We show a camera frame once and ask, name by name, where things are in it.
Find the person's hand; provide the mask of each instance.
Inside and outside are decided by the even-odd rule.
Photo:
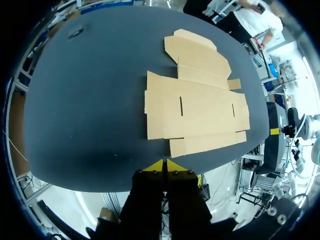
[[[258,5],[250,5],[249,7],[250,9],[252,9],[253,11],[257,12],[258,14],[262,14],[263,12],[261,11],[261,9],[258,7]]]
[[[259,50],[260,50],[260,51],[263,51],[264,49],[265,49],[265,45],[259,44]]]

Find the flattened cardboard box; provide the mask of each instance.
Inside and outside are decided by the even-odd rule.
[[[178,79],[147,73],[147,138],[171,139],[179,157],[246,141],[249,110],[240,80],[227,80],[228,61],[208,39],[179,29],[164,38]]]

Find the dark gray table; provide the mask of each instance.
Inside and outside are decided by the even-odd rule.
[[[265,97],[240,43],[177,11],[112,7],[68,21],[38,61],[23,126],[34,176],[76,191],[122,192],[131,188],[137,169],[169,157],[167,139],[147,140],[144,91],[148,70],[177,77],[177,66],[164,50],[164,37],[180,28],[212,40],[228,59],[230,79],[240,78],[239,92],[246,95],[250,130],[247,142],[174,162],[200,174],[244,155],[268,137]]]

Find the person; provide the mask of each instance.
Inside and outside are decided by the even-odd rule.
[[[263,50],[271,39],[283,30],[280,17],[284,17],[277,2],[268,5],[263,0],[239,0],[243,8],[230,12],[216,26],[240,43],[266,32],[259,48]]]

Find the cardboard flap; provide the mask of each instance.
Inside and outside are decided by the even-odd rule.
[[[215,49],[179,36],[164,38],[164,48],[169,56],[178,64],[197,69],[227,81],[231,74],[228,61]]]
[[[241,89],[240,79],[228,80],[228,86],[230,90]]]
[[[232,133],[249,124],[242,119],[248,119],[248,106],[241,93],[154,73],[147,84],[148,129],[157,128],[148,131],[148,139]]]
[[[178,36],[178,37],[181,37],[181,38],[185,38],[185,39],[189,39],[193,42],[196,42],[198,44],[202,44],[208,48],[211,48],[213,50],[217,50],[217,47],[216,45],[214,45],[214,43],[212,41],[210,41],[209,39],[203,37],[203,36],[200,36],[198,34],[195,34],[191,31],[187,31],[187,30],[184,30],[184,29],[179,29],[179,30],[176,30],[174,31],[173,33],[174,36]]]
[[[228,81],[219,75],[206,72],[197,68],[186,66],[185,58],[178,58],[178,79],[192,81],[228,90]]]
[[[196,154],[247,141],[245,131],[223,134],[170,139],[170,153],[172,158],[187,154]]]

